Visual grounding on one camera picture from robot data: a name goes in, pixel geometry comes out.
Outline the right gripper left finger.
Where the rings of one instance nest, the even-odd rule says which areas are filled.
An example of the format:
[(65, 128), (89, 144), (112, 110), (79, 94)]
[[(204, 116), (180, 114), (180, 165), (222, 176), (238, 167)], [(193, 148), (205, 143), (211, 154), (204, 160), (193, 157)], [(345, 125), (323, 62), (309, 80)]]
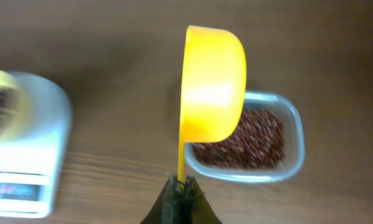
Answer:
[(177, 223), (179, 198), (182, 190), (177, 175), (167, 173), (168, 180), (159, 193), (151, 210), (141, 221), (141, 224), (172, 224)]

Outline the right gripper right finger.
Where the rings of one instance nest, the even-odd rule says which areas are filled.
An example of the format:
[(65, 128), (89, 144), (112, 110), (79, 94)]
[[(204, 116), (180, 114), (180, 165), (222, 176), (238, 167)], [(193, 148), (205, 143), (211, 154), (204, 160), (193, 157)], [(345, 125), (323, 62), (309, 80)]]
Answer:
[(181, 223), (222, 224), (208, 203), (205, 192), (191, 175), (186, 177), (180, 206)]

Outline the yellow measuring scoop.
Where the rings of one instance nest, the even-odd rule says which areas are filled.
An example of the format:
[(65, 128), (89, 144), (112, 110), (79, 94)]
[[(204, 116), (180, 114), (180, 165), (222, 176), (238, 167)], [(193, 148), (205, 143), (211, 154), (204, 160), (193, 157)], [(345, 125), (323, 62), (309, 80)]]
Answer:
[(201, 26), (186, 30), (181, 79), (177, 179), (184, 181), (184, 145), (219, 142), (240, 119), (247, 66), (233, 33)]

